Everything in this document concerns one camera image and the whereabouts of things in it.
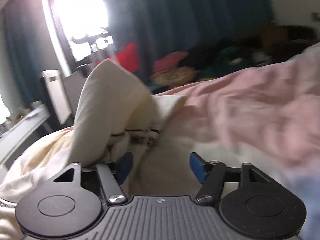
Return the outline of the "cream knit zip sweater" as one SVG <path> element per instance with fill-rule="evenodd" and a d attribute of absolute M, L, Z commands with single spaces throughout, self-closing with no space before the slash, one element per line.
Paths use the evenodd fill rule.
<path fill-rule="evenodd" d="M 153 95 L 139 78 L 105 60 L 83 86 L 75 122 L 29 146 L 1 183 L 1 239 L 21 239 L 16 204 L 71 163 L 89 167 L 133 155 L 128 191 L 144 155 L 168 119 L 186 102 L 181 95 Z"/>

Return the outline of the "dark clothes pile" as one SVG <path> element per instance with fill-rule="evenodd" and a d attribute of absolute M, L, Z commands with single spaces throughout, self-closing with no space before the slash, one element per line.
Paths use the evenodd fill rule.
<path fill-rule="evenodd" d="M 195 47 L 178 67 L 196 70 L 196 80 L 218 78 L 249 67 L 287 61 L 319 41 L 312 27 L 269 24 L 237 40 L 220 39 Z"/>

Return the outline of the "pink clothes pile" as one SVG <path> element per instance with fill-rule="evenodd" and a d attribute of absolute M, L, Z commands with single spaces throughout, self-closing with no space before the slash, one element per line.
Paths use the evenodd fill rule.
<path fill-rule="evenodd" d="M 177 64 L 189 55 L 186 51 L 175 51 L 157 60 L 153 64 L 153 74 L 158 75 L 175 68 Z"/>

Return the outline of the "pastel patchwork bed quilt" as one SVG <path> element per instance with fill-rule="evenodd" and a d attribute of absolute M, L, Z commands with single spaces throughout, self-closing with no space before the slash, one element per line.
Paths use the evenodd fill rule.
<path fill-rule="evenodd" d="M 249 162 L 305 203 L 300 236 L 319 239 L 318 44 L 283 63 L 158 95 L 187 99 L 144 155 L 127 194 L 194 195 L 200 186 L 192 152 L 229 166 Z"/>

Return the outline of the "white dresser desk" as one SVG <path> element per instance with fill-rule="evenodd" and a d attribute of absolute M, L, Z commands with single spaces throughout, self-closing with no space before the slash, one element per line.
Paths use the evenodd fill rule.
<path fill-rule="evenodd" d="M 47 135 L 53 130 L 47 120 L 50 114 L 45 104 L 27 114 L 19 123 L 1 138 L 1 181 L 14 160 L 21 155 L 28 145 L 39 138 L 39 129 Z"/>

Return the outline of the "white stool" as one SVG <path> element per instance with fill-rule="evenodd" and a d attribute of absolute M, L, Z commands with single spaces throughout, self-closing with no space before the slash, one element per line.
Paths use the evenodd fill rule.
<path fill-rule="evenodd" d="M 45 70 L 41 73 L 44 88 L 60 125 L 64 125 L 72 115 L 72 109 L 58 70 Z"/>

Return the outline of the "red hanging bag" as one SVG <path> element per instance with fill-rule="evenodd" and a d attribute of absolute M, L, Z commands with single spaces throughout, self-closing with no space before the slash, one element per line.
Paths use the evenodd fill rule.
<path fill-rule="evenodd" d="M 131 73 L 136 72 L 140 68 L 136 43 L 129 43 L 121 47 L 116 51 L 116 55 L 112 59 Z"/>

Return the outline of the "white metal rack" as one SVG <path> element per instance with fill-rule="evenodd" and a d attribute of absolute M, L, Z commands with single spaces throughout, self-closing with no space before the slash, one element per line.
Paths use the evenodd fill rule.
<path fill-rule="evenodd" d="M 84 44 L 87 43 L 90 46 L 91 54 L 100 53 L 100 51 L 106 51 L 108 58 L 113 59 L 118 62 L 116 56 L 116 49 L 112 46 L 114 43 L 108 41 L 109 37 L 112 37 L 112 33 L 109 27 L 101 27 L 102 32 L 95 35 L 86 34 L 84 37 L 76 38 L 71 37 L 71 40 L 74 44 Z"/>

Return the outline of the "dark teal right curtain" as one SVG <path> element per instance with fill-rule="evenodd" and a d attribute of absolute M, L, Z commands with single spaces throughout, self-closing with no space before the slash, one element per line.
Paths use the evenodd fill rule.
<path fill-rule="evenodd" d="M 269 0 L 103 0 L 115 44 L 137 45 L 137 76 L 175 51 L 239 37 L 273 21 Z"/>

